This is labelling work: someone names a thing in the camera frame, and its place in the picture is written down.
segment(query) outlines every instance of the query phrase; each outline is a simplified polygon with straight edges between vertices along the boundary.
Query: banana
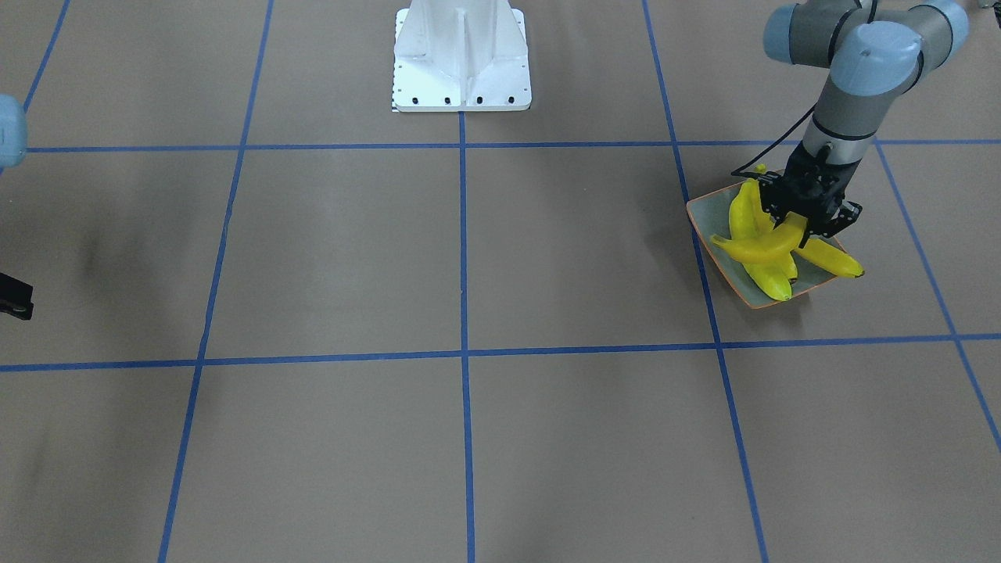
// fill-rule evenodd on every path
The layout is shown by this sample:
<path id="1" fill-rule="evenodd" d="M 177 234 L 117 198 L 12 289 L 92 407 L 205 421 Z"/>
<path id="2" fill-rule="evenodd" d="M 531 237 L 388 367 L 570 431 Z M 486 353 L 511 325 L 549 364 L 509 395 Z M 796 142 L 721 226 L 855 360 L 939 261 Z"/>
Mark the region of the banana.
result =
<path id="1" fill-rule="evenodd" d="M 745 263 L 744 270 L 758 289 L 777 302 L 793 299 L 793 287 L 786 273 L 774 263 Z"/>
<path id="2" fill-rule="evenodd" d="M 820 238 L 811 238 L 804 247 L 793 250 L 810 263 L 835 275 L 861 277 L 866 272 L 858 260 Z"/>
<path id="3" fill-rule="evenodd" d="M 758 225 L 755 224 L 754 208 L 752 207 L 757 182 L 744 182 L 740 191 L 730 203 L 730 236 L 734 240 L 746 240 L 758 236 Z"/>
<path id="4" fill-rule="evenodd" d="M 754 207 L 754 219 L 755 224 L 758 225 L 759 232 L 768 232 L 775 228 L 775 224 L 772 223 L 772 215 L 765 212 L 761 208 L 761 187 L 758 185 L 758 180 L 749 179 L 746 182 L 752 186 L 751 189 L 751 205 Z"/>
<path id="5" fill-rule="evenodd" d="M 750 193 L 751 213 L 754 215 L 754 222 L 758 228 L 758 233 L 764 234 L 775 228 L 775 224 L 772 223 L 772 215 L 761 208 L 761 187 L 758 185 L 758 180 L 749 179 L 745 181 L 741 184 L 742 190 L 745 185 L 748 186 L 748 192 Z M 793 254 L 783 254 L 776 261 L 779 267 L 782 268 L 782 271 L 785 272 L 786 277 L 791 282 L 795 283 L 799 278 L 800 272 L 799 268 L 796 267 L 796 260 L 793 259 Z"/>
<path id="6" fill-rule="evenodd" d="M 714 234 L 710 240 L 741 263 L 766 263 L 781 258 L 783 254 L 788 254 L 799 246 L 806 228 L 807 218 L 790 212 L 782 224 L 757 238 L 731 240 Z"/>
<path id="7" fill-rule="evenodd" d="M 740 191 L 730 204 L 730 235 L 735 240 L 746 240 L 758 236 L 758 226 L 755 224 L 754 193 L 758 191 L 758 182 L 744 182 Z M 776 263 L 746 263 L 742 264 L 751 279 L 765 295 L 776 301 L 793 299 L 793 289 L 786 272 Z"/>

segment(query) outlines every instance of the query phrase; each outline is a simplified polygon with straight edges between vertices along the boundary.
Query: gray robot arm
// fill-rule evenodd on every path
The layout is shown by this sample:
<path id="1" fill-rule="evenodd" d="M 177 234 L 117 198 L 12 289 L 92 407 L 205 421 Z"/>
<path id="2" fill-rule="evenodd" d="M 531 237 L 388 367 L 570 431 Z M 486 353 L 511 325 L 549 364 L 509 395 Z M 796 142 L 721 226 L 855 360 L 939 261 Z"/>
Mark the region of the gray robot arm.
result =
<path id="1" fill-rule="evenodd" d="M 28 123 L 24 109 L 13 96 L 0 94 L 0 168 L 16 166 L 28 152 Z M 0 313 L 28 321 L 35 309 L 32 287 L 0 273 Z"/>
<path id="2" fill-rule="evenodd" d="M 766 53 L 830 74 L 785 171 L 758 178 L 765 210 L 780 221 L 789 212 L 807 217 L 806 236 L 832 236 L 855 222 L 862 207 L 845 201 L 845 188 L 890 105 L 949 60 L 968 33 L 966 12 L 951 0 L 907 11 L 878 10 L 871 1 L 809 0 L 773 13 Z"/>

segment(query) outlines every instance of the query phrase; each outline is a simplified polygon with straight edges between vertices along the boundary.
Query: brown floor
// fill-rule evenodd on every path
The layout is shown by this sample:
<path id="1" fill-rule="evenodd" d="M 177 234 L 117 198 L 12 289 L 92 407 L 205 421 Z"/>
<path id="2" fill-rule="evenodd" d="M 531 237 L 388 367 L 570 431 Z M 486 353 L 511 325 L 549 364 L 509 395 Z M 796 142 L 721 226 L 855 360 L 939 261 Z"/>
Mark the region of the brown floor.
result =
<path id="1" fill-rule="evenodd" d="M 782 3 L 516 1 L 462 117 L 389 110 L 405 0 L 3 0 L 0 561 L 1001 561 L 1001 30 L 753 312 L 684 204 L 820 92 Z"/>

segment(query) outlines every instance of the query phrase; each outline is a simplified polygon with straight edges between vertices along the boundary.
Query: black object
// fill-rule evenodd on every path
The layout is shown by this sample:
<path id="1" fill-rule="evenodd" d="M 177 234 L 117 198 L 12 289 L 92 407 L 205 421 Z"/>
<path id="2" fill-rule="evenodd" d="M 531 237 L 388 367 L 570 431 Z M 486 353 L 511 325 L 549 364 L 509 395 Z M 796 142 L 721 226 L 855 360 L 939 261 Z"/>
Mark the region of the black object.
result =
<path id="1" fill-rule="evenodd" d="M 828 164 L 826 150 L 814 157 L 800 143 L 789 156 L 783 174 L 767 172 L 758 176 L 762 208 L 779 222 L 789 212 L 806 217 L 804 243 L 811 234 L 834 236 L 862 213 L 862 205 L 845 201 L 845 188 L 858 167 L 859 162 Z"/>
<path id="2" fill-rule="evenodd" d="M 6 313 L 21 321 L 30 321 L 31 314 L 35 311 L 35 305 L 31 303 L 33 290 L 20 279 L 0 273 L 0 313 Z"/>

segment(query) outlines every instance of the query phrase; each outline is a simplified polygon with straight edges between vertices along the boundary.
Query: blue tape line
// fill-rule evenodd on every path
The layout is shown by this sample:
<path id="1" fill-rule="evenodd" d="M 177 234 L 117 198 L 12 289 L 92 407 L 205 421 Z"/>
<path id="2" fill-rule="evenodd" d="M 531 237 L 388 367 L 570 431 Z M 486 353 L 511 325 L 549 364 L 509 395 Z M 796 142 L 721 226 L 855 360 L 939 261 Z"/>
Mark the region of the blue tape line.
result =
<path id="1" fill-rule="evenodd" d="M 476 560 L 476 519 L 472 476 L 472 409 L 469 396 L 469 284 L 466 213 L 465 113 L 458 113 L 459 320 L 462 357 L 462 444 L 465 452 L 465 558 Z"/>
<path id="2" fill-rule="evenodd" d="M 627 346 L 569 346 L 554 348 L 496 348 L 485 350 L 470 350 L 471 358 L 491 358 L 498 356 L 559 356 L 574 354 L 622 354 L 625 352 L 690 352 L 696 350 L 715 350 L 714 343 L 696 344 L 652 344 Z"/>
<path id="3" fill-rule="evenodd" d="M 767 146 L 773 141 L 765 139 L 734 140 L 688 140 L 688 141 L 542 141 L 542 142 L 470 142 L 466 149 L 483 148 L 598 148 L 598 147 L 641 147 L 641 146 Z M 992 145 L 1001 144 L 1001 139 L 894 139 L 881 140 L 882 144 L 893 145 Z M 795 146 L 799 141 L 785 140 L 780 144 Z M 298 143 L 298 144 L 247 144 L 245 150 L 388 150 L 388 149 L 455 149 L 454 142 L 399 142 L 399 143 Z M 32 146 L 28 152 L 190 152 L 202 150 L 239 150 L 238 144 L 193 144 L 193 145 L 137 145 L 137 146 Z"/>
<path id="4" fill-rule="evenodd" d="M 250 358 L 206 358 L 205 366 L 259 366 L 274 364 L 335 364 L 349 362 L 392 362 L 397 360 L 430 360 L 459 358 L 457 350 L 432 352 L 386 352 L 371 354 L 316 354 L 309 356 L 265 356 Z"/>
<path id="5" fill-rule="evenodd" d="M 56 40 L 59 39 L 59 32 L 62 31 L 63 22 L 66 21 L 66 12 L 69 11 L 70 0 L 63 1 L 62 10 L 59 11 L 59 17 L 56 19 L 56 27 L 52 30 L 52 37 L 49 38 L 49 44 L 45 48 L 45 55 L 42 56 L 42 62 L 38 65 L 38 72 L 35 73 L 35 79 L 31 82 L 31 88 L 28 89 L 28 95 L 24 97 L 24 112 L 28 112 L 28 108 L 31 107 L 32 100 L 35 99 L 35 92 L 38 90 L 38 84 L 42 81 L 42 74 L 45 73 L 45 68 L 49 65 L 49 58 L 52 56 L 52 50 L 56 46 Z"/>
<path id="6" fill-rule="evenodd" d="M 664 81 L 664 71 L 661 65 L 661 57 L 657 48 L 657 39 L 654 35 L 654 24 L 650 17 L 650 4 L 648 0 L 643 0 L 644 17 L 647 20 L 647 33 L 650 36 L 650 48 L 654 55 L 654 66 L 657 69 L 657 80 L 661 88 L 661 99 L 664 102 L 664 115 L 668 121 L 668 131 L 674 143 L 672 148 L 675 153 L 675 166 L 678 168 L 678 179 L 681 182 L 682 194 L 685 201 L 690 199 L 688 182 L 685 178 L 685 168 L 682 164 L 681 149 L 678 146 L 678 135 L 675 130 L 675 120 L 671 113 L 671 101 L 668 98 L 668 88 Z M 734 401 L 733 389 L 730 385 L 730 372 L 727 368 L 727 359 L 721 346 L 720 328 L 717 324 L 716 310 L 713 306 L 713 296 L 709 289 L 709 277 L 706 275 L 706 263 L 703 259 L 702 248 L 699 245 L 699 237 L 695 227 L 692 228 L 692 245 L 695 249 L 696 261 L 699 265 L 699 276 L 702 280 L 703 297 L 706 300 L 706 311 L 709 315 L 710 327 L 713 330 L 713 342 L 716 348 L 716 358 L 720 365 L 720 375 L 723 378 L 723 387 L 727 395 L 727 406 L 730 409 L 730 422 L 733 426 L 734 440 L 737 444 L 737 453 L 741 462 L 741 472 L 744 474 L 744 486 L 747 490 L 748 504 L 751 509 L 751 518 L 754 522 L 755 535 L 758 538 L 758 550 L 761 554 L 762 563 L 768 563 L 768 547 L 765 543 L 765 532 L 762 528 L 761 518 L 758 512 L 758 499 L 754 491 L 754 481 L 751 478 L 751 469 L 748 465 L 747 452 L 744 448 L 744 433 L 741 431 L 740 417 L 737 413 L 737 404 Z"/>
<path id="7" fill-rule="evenodd" d="M 695 140 L 695 141 L 678 141 L 679 146 L 768 146 L 775 142 L 774 140 L 762 140 L 762 139 L 749 139 L 749 140 Z M 779 143 L 779 145 L 786 146 L 796 146 L 800 141 L 797 140 L 784 140 Z"/>
<path id="8" fill-rule="evenodd" d="M 746 350 L 755 348 L 808 348 L 814 346 L 871 346 L 880 344 L 916 344 L 916 343 L 936 343 L 952 342 L 953 337 L 949 335 L 924 335 L 915 337 L 869 337 L 853 339 L 813 339 L 813 340 L 790 340 L 790 341 L 761 341 L 761 342 L 725 342 L 723 348 L 728 350 Z"/>
<path id="9" fill-rule="evenodd" d="M 385 150 L 413 148 L 458 148 L 454 142 L 354 142 L 354 143 L 297 143 L 297 144 L 248 144 L 247 150 Z"/>
<path id="10" fill-rule="evenodd" d="M 958 335 L 964 342 L 1001 341 L 1001 333 L 979 333 Z M 785 341 L 732 341 L 721 342 L 726 350 L 809 348 L 837 346 L 873 346 L 896 344 L 922 344 L 952 342 L 951 335 L 919 335 L 910 337 L 870 337 L 846 339 L 804 339 Z M 622 354 L 629 352 L 693 352 L 715 350 L 715 343 L 681 343 L 621 346 L 579 346 L 552 348 L 495 348 L 469 350 L 469 358 L 493 358 L 511 356 L 557 356 L 587 354 Z M 423 352 L 374 352 L 356 354 L 316 354 L 303 356 L 265 356 L 244 358 L 206 358 L 204 366 L 253 366 L 274 364 L 334 364 L 349 362 L 393 362 L 398 360 L 433 360 L 438 358 L 461 358 L 460 350 L 436 350 Z M 72 372 L 85 370 L 130 370 L 149 368 L 192 368 L 196 360 L 149 360 L 134 362 L 84 362 L 65 364 L 11 364 L 0 365 L 0 373 L 24 372 Z"/>
<path id="11" fill-rule="evenodd" d="M 981 333 L 976 335 L 959 335 L 961 341 L 1001 341 L 1001 333 Z"/>
<path id="12" fill-rule="evenodd" d="M 66 364 L 14 364 L 0 366 L 0 373 L 76 372 L 84 370 L 141 370 L 149 368 L 193 368 L 194 360 L 147 360 L 138 362 L 80 362 Z"/>
<path id="13" fill-rule="evenodd" d="M 177 465 L 174 468 L 174 479 L 170 487 L 170 500 L 167 503 L 167 515 L 163 523 L 163 536 L 160 540 L 158 563 L 166 563 L 167 551 L 170 547 L 170 534 L 173 529 L 174 515 L 177 511 L 177 498 L 180 494 L 181 479 L 184 475 L 184 461 L 187 457 L 188 442 L 191 438 L 191 425 L 194 420 L 195 406 L 198 400 L 198 388 L 201 385 L 202 368 L 205 364 L 205 353 L 208 349 L 208 338 L 212 330 L 212 316 L 215 313 L 215 299 L 219 291 L 219 279 L 222 275 L 222 263 L 226 254 L 226 242 L 229 232 L 229 221 L 233 215 L 233 202 L 239 187 L 240 173 L 243 167 L 243 155 L 247 137 L 250 134 L 250 121 L 253 117 L 254 100 L 257 96 L 257 85 L 260 81 L 260 71 L 264 64 L 264 52 L 267 47 L 267 36 L 271 26 L 271 14 L 274 10 L 274 0 L 268 0 L 267 12 L 264 14 L 264 25 L 257 48 L 257 63 L 254 67 L 253 79 L 250 83 L 250 94 L 247 97 L 246 115 L 243 118 L 243 132 L 240 136 L 240 149 L 236 155 L 236 165 L 233 169 L 233 180 L 229 186 L 229 197 L 226 201 L 226 213 L 222 220 L 222 234 L 219 237 L 219 249 L 215 257 L 215 268 L 212 273 L 212 286 L 208 294 L 208 304 L 205 307 L 205 329 L 198 345 L 198 358 L 191 378 L 191 391 L 188 395 L 187 411 L 184 413 L 184 429 L 181 432 L 180 446 L 177 451 Z"/>
<path id="14" fill-rule="evenodd" d="M 963 369 L 966 370 L 966 377 L 970 380 L 970 386 L 973 388 L 973 393 L 977 397 L 977 402 L 980 404 L 980 410 L 983 412 L 984 419 L 987 421 L 987 427 L 990 429 L 991 435 L 994 437 L 994 445 L 997 447 L 998 452 L 1001 452 L 1001 433 L 998 432 L 998 426 L 994 421 L 994 415 L 991 414 L 990 406 L 987 404 L 987 399 L 984 397 L 984 393 L 980 388 L 980 382 L 977 380 L 977 375 L 974 373 L 973 367 L 970 365 L 970 361 L 966 356 L 966 349 L 963 348 L 963 340 L 956 332 L 956 325 L 952 321 L 952 315 L 949 314 L 949 308 L 946 306 L 945 298 L 942 296 L 942 291 L 939 289 L 938 282 L 935 279 L 935 273 L 932 272 L 931 262 L 928 260 L 928 255 L 925 253 L 924 245 L 921 244 L 921 239 L 918 237 L 918 231 L 914 227 L 914 222 L 911 220 L 911 214 L 907 211 L 907 205 L 904 203 L 904 197 L 901 195 L 900 188 L 897 186 L 897 179 L 893 175 L 893 169 L 890 167 L 890 161 L 886 157 L 886 152 L 883 151 L 883 141 L 877 138 L 874 140 L 873 144 L 876 145 L 876 151 L 879 153 L 880 161 L 883 163 L 883 170 L 886 172 L 886 177 L 890 181 L 890 187 L 893 189 L 893 194 L 897 198 L 897 205 L 900 206 L 900 212 L 904 215 L 904 222 L 907 224 L 907 230 L 911 233 L 911 239 L 914 241 L 914 246 L 918 249 L 918 255 L 921 257 L 921 263 L 925 268 L 925 273 L 928 275 L 928 282 L 931 284 L 932 291 L 935 293 L 935 299 L 938 300 L 939 308 L 942 310 L 942 316 L 945 318 L 946 325 L 949 326 L 949 334 L 955 342 L 956 352 L 959 353 L 959 358 L 963 363 Z"/>
<path id="15" fill-rule="evenodd" d="M 160 146 L 33 146 L 31 153 L 64 152 L 200 152 L 207 150 L 239 150 L 238 144 L 191 144 Z"/>
<path id="16" fill-rule="evenodd" d="M 1001 139 L 879 139 L 880 144 L 1001 144 Z"/>
<path id="17" fill-rule="evenodd" d="M 466 148 L 599 148 L 630 146 L 671 146 L 671 141 L 527 141 L 470 142 Z"/>

